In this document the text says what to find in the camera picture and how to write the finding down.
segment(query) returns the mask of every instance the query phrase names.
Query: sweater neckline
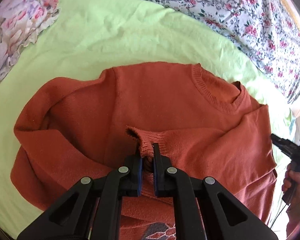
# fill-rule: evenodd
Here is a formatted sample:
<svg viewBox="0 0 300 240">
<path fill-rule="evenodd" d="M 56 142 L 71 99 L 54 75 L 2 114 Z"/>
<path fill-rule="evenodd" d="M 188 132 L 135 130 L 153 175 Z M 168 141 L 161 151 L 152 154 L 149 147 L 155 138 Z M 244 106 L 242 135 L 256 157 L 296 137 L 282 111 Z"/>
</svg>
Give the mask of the sweater neckline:
<svg viewBox="0 0 300 240">
<path fill-rule="evenodd" d="M 240 83 L 240 94 L 237 96 L 237 98 L 233 101 L 233 103 L 227 103 L 225 101 L 221 101 L 219 98 L 215 97 L 210 93 L 208 90 L 205 82 L 202 80 L 202 75 L 213 75 L 209 71 L 205 70 L 201 67 L 200 64 L 192 65 L 192 78 L 194 81 L 194 85 L 197 87 L 199 92 L 205 97 L 205 99 L 213 105 L 215 108 L 227 112 L 227 113 L 233 113 L 236 112 L 239 106 L 241 105 L 245 95 L 246 95 L 246 89 L 245 87 Z"/>
</svg>

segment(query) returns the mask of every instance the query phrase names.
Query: metal rivet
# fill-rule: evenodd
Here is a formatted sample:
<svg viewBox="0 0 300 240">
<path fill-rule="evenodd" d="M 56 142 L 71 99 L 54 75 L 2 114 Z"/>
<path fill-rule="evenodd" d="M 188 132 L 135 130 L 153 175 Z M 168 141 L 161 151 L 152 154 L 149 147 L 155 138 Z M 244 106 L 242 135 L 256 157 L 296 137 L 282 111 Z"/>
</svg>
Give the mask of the metal rivet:
<svg viewBox="0 0 300 240">
<path fill-rule="evenodd" d="M 175 167 L 170 167 L 170 168 L 167 169 L 167 172 L 175 174 L 175 173 L 177 173 L 177 169 Z"/>
<path fill-rule="evenodd" d="M 91 181 L 91 179 L 90 179 L 89 177 L 83 177 L 83 178 L 81 179 L 81 183 L 82 183 L 82 184 L 89 184 L 90 181 Z"/>
<path fill-rule="evenodd" d="M 207 184 L 212 185 L 212 184 L 214 184 L 216 181 L 215 181 L 215 179 L 214 179 L 213 177 L 206 177 L 205 182 L 206 182 Z"/>
<path fill-rule="evenodd" d="M 119 171 L 120 173 L 126 173 L 126 172 L 128 172 L 128 170 L 129 170 L 129 168 L 126 167 L 126 166 L 122 166 L 122 167 L 120 167 L 120 168 L 118 169 L 118 171 Z"/>
</svg>

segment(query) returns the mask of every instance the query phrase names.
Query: orange sweater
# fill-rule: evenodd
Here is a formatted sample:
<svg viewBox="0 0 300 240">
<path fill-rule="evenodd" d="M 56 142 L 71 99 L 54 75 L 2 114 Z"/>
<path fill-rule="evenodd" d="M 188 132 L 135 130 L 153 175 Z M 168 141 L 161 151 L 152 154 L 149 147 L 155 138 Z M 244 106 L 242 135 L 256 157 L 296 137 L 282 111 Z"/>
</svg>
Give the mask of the orange sweater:
<svg viewBox="0 0 300 240">
<path fill-rule="evenodd" d="M 143 157 L 158 142 L 175 167 L 215 177 L 267 221 L 275 183 L 268 107 L 200 65 L 143 63 L 104 70 L 93 81 L 49 81 L 15 125 L 21 147 L 11 180 L 45 210 L 81 177 L 123 165 L 136 147 L 128 126 Z M 142 196 L 123 200 L 121 239 L 139 240 L 154 222 L 173 224 L 172 202 L 156 199 L 144 174 Z"/>
</svg>

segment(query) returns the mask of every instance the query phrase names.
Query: sweater sleeve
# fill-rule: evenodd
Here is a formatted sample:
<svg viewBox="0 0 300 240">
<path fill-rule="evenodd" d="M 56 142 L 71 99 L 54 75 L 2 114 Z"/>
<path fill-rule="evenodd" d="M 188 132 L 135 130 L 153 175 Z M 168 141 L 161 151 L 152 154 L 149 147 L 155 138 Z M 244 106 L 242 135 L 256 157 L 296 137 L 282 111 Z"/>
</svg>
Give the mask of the sweater sleeve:
<svg viewBox="0 0 300 240">
<path fill-rule="evenodd" d="M 29 100 L 14 127 L 21 146 L 10 175 L 27 201 L 45 210 L 80 178 L 99 178 L 112 170 L 101 153 L 114 101 L 111 69 L 87 82 L 55 78 Z M 96 115 L 100 106 L 103 111 Z M 93 132 L 90 123 L 98 124 Z"/>
<path fill-rule="evenodd" d="M 287 215 L 289 217 L 289 223 L 287 224 L 288 237 L 300 222 L 300 203 L 293 208 L 289 207 L 287 209 Z"/>
<path fill-rule="evenodd" d="M 130 127 L 127 133 L 139 141 L 144 169 L 151 168 L 152 143 L 158 143 L 161 155 L 169 157 L 174 167 L 194 178 L 214 177 L 266 222 L 273 198 L 275 163 L 270 136 L 259 127 L 264 125 L 263 116 L 266 118 L 260 113 L 257 118 L 246 115 L 227 132 L 212 127 L 162 132 Z M 153 178 L 144 175 L 144 179 L 148 181 L 144 181 L 142 192 L 150 195 Z"/>
</svg>

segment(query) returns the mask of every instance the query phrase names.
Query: floral bedspread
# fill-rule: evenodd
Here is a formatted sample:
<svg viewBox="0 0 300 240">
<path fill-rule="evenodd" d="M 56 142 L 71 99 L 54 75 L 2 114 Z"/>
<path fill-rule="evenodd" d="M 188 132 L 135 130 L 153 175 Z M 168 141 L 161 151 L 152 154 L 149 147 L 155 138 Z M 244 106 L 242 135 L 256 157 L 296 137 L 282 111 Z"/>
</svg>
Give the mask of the floral bedspread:
<svg viewBox="0 0 300 240">
<path fill-rule="evenodd" d="M 226 36 L 293 102 L 300 95 L 300 32 L 280 0 L 148 0 L 183 12 Z M 57 15 L 57 0 L 0 4 L 0 80 L 20 46 L 35 42 Z"/>
<path fill-rule="evenodd" d="M 148 0 L 226 36 L 293 102 L 300 95 L 300 32 L 280 0 Z"/>
<path fill-rule="evenodd" d="M 22 47 L 58 17 L 58 0 L 2 0 L 0 3 L 0 81 L 16 64 Z"/>
</svg>

